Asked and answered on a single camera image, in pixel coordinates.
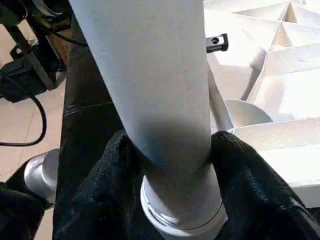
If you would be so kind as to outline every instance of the black fabric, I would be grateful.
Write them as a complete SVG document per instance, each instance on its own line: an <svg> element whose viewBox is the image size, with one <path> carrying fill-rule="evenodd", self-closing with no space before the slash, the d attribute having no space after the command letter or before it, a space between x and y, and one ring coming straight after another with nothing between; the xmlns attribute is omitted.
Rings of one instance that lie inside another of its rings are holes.
<svg viewBox="0 0 320 240"><path fill-rule="evenodd" d="M211 145L228 215L223 239L319 239L319 226L299 197L251 146L223 131Z"/></svg>
<svg viewBox="0 0 320 240"><path fill-rule="evenodd" d="M44 212L43 203L39 199L0 183L1 240L32 240Z"/></svg>
<svg viewBox="0 0 320 240"><path fill-rule="evenodd" d="M84 41L76 22L73 33ZM141 208L130 141L119 133L106 147L122 125L88 48L72 46L66 81L53 239L162 239ZM319 239L299 198L250 146L219 132L211 160L228 215L218 239Z"/></svg>
<svg viewBox="0 0 320 240"><path fill-rule="evenodd" d="M127 239L135 209L139 165L124 132L108 143L55 226L55 239Z"/></svg>

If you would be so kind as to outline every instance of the black bracket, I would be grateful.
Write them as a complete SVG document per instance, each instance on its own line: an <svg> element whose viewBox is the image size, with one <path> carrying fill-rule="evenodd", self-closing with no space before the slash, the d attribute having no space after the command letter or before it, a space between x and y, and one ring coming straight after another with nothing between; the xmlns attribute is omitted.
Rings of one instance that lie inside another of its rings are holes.
<svg viewBox="0 0 320 240"><path fill-rule="evenodd" d="M217 51L227 51L229 47L228 35L226 33L219 36L212 36L205 39L206 53L213 53Z"/></svg>

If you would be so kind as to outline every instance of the silver metal cylinder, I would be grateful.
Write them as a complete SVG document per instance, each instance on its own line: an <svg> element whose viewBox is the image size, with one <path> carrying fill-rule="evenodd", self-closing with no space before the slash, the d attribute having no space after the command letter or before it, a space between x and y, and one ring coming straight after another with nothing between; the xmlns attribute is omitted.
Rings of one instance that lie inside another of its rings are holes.
<svg viewBox="0 0 320 240"><path fill-rule="evenodd" d="M56 200L59 149L53 149L34 156L24 170L27 188L50 203Z"/></svg>

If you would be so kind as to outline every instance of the white geometric sculpture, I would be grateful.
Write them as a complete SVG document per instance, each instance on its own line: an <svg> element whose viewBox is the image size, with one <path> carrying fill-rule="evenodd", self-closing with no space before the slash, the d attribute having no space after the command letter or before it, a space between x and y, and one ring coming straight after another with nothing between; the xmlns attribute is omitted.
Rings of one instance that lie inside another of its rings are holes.
<svg viewBox="0 0 320 240"><path fill-rule="evenodd" d="M206 37L229 49L208 54L224 100L244 100L273 123L239 127L307 208L320 207L320 2L207 0Z"/></svg>

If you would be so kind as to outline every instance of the metal pipe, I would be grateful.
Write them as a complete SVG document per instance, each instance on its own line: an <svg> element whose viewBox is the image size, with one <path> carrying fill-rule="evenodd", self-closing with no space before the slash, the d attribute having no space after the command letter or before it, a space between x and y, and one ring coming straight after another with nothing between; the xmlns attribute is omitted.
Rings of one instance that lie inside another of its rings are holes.
<svg viewBox="0 0 320 240"><path fill-rule="evenodd" d="M211 132L203 2L70 4L125 130L144 158L146 216L166 239L213 239L227 217L207 158Z"/></svg>

